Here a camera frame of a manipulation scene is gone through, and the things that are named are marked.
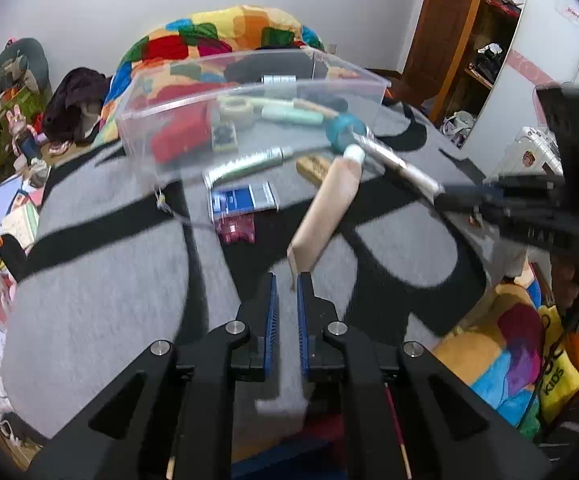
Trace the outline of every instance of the clear plastic box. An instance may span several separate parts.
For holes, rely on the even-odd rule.
[[[162,187],[270,148],[323,149],[339,113],[372,128],[388,85],[313,49],[219,54],[138,73],[116,122],[139,176]]]

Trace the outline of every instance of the beige cylinder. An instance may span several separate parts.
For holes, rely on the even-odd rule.
[[[351,144],[337,157],[316,193],[288,247],[293,282],[316,265],[336,226],[354,200],[361,181],[365,152]]]

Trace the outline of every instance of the wooden door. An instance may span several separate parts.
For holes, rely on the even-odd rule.
[[[463,35],[469,36],[480,0],[424,0],[403,74],[405,82],[425,98],[437,95]]]

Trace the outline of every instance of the white cap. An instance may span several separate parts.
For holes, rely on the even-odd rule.
[[[347,146],[343,156],[345,158],[351,158],[351,160],[355,160],[361,165],[365,161],[365,152],[358,144],[350,144]]]

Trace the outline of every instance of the dark clothing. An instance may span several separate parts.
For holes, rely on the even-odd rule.
[[[60,82],[43,115],[43,131],[50,140],[82,140],[81,103],[103,104],[110,78],[89,68],[75,68]]]

